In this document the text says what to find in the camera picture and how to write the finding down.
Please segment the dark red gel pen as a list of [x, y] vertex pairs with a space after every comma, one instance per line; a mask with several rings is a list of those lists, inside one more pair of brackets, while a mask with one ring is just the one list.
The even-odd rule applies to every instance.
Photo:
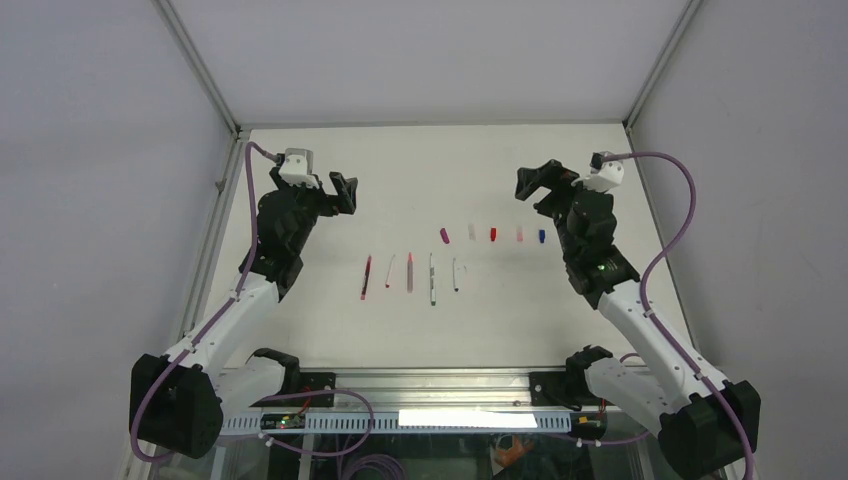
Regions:
[[361, 289], [360, 289], [360, 300], [362, 300], [362, 301], [364, 301], [367, 297], [368, 286], [369, 286], [371, 270], [372, 270], [372, 262], [373, 262], [373, 256], [369, 254], [368, 257], [367, 257], [367, 260], [366, 260], [365, 267], [364, 267], [363, 280], [362, 280], [362, 285], [361, 285]]

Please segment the orange object under table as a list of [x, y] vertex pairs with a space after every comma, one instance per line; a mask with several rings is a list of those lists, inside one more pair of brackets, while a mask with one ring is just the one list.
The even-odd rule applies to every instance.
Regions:
[[534, 449], [534, 442], [519, 435], [501, 435], [492, 446], [492, 462], [505, 469]]

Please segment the thin white red pen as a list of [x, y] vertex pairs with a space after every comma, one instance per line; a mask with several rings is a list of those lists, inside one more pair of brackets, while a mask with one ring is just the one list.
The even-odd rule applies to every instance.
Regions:
[[394, 268], [394, 264], [395, 264], [395, 259], [396, 259], [396, 255], [393, 254], [390, 257], [390, 259], [388, 261], [387, 268], [386, 268], [386, 274], [385, 274], [385, 279], [384, 279], [384, 287], [387, 288], [387, 289], [391, 287], [392, 272], [393, 272], [393, 268]]

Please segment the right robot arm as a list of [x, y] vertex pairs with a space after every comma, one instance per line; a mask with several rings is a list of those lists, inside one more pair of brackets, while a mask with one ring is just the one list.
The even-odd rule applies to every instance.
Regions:
[[553, 221], [572, 288], [624, 336], [651, 376], [643, 379], [609, 350], [587, 346], [561, 373], [531, 375], [532, 402], [574, 411], [610, 403], [657, 439], [680, 477], [698, 479], [742, 461], [744, 477], [752, 478], [759, 393], [747, 381], [729, 380], [680, 338], [649, 299], [648, 274], [615, 245], [612, 191], [622, 182], [623, 162], [597, 153], [586, 175], [557, 160], [521, 168], [515, 196], [523, 201], [546, 190], [534, 207]]

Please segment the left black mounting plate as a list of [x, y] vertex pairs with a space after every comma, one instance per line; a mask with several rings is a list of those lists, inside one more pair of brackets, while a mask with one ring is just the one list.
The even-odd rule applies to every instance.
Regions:
[[[306, 372], [300, 375], [299, 384], [294, 390], [295, 393], [326, 391], [336, 387], [337, 375], [329, 371]], [[297, 399], [289, 399], [282, 402], [285, 407], [302, 409], [310, 408], [329, 408], [335, 404], [335, 395], [319, 395], [313, 397], [303, 397]]]

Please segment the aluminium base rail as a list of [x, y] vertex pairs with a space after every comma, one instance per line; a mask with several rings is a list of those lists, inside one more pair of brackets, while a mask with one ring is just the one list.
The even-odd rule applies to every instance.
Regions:
[[321, 390], [351, 390], [376, 412], [401, 409], [511, 411], [531, 408], [532, 372], [562, 367], [336, 368], [335, 383]]

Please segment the white black marker pen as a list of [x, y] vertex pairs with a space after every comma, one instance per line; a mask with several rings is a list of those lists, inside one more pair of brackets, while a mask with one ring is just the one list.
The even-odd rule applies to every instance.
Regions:
[[437, 286], [436, 286], [436, 264], [434, 254], [431, 252], [428, 258], [428, 280], [429, 280], [429, 302], [435, 307], [437, 305]]

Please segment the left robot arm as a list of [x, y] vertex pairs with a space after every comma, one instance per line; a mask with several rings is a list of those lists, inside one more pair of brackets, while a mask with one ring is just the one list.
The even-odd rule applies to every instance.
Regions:
[[153, 458], [140, 442], [198, 459], [234, 415], [267, 398], [288, 406], [300, 395], [293, 355], [260, 348], [242, 367], [225, 366], [293, 287], [317, 220], [355, 213], [358, 181], [332, 172], [336, 192], [329, 195], [314, 175], [275, 167], [270, 176], [276, 187], [252, 200], [252, 243], [223, 304], [165, 353], [144, 354], [132, 368], [129, 432], [144, 461]]

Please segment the white blue marker pen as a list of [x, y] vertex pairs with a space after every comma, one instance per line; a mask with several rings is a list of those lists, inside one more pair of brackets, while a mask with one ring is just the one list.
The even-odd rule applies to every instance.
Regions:
[[459, 264], [457, 262], [457, 258], [453, 257], [451, 262], [451, 280], [452, 280], [452, 288], [453, 291], [458, 293], [460, 291], [459, 286]]

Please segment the pink highlighter pen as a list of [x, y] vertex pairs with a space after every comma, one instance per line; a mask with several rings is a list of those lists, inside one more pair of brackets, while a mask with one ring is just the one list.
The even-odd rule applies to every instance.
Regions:
[[407, 255], [406, 262], [406, 291], [411, 294], [414, 291], [414, 257], [411, 252]]

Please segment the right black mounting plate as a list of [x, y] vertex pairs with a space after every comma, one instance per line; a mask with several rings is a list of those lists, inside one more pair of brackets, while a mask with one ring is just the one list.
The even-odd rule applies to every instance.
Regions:
[[528, 374], [530, 402], [534, 407], [563, 407], [580, 411], [564, 371], [531, 371]]

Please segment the black mounting plate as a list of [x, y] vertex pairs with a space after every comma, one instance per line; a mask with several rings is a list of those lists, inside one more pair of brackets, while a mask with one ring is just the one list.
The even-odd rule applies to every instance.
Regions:
[[531, 371], [528, 374], [530, 402], [534, 407], [563, 407], [580, 411], [564, 371]]
[[[306, 372], [300, 375], [299, 384], [294, 390], [295, 393], [326, 391], [336, 387], [337, 375], [329, 371]], [[285, 407], [302, 409], [310, 408], [329, 408], [335, 404], [335, 395], [319, 395], [313, 397], [303, 397], [297, 399], [289, 399], [282, 402]]]

